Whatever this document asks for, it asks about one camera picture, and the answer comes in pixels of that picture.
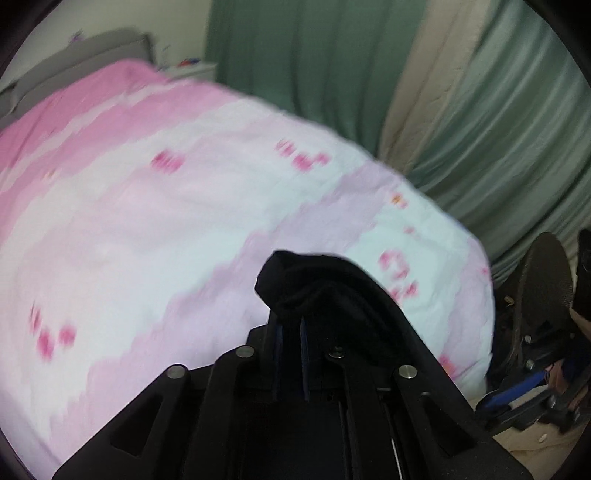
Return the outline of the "right hand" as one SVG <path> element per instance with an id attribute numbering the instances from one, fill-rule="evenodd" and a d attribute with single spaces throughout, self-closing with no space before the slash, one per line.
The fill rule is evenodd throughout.
<path id="1" fill-rule="evenodd" d="M 569 388 L 569 383 L 563 374 L 563 361 L 560 360 L 546 370 L 546 379 L 549 388 L 559 395 L 563 395 Z"/>

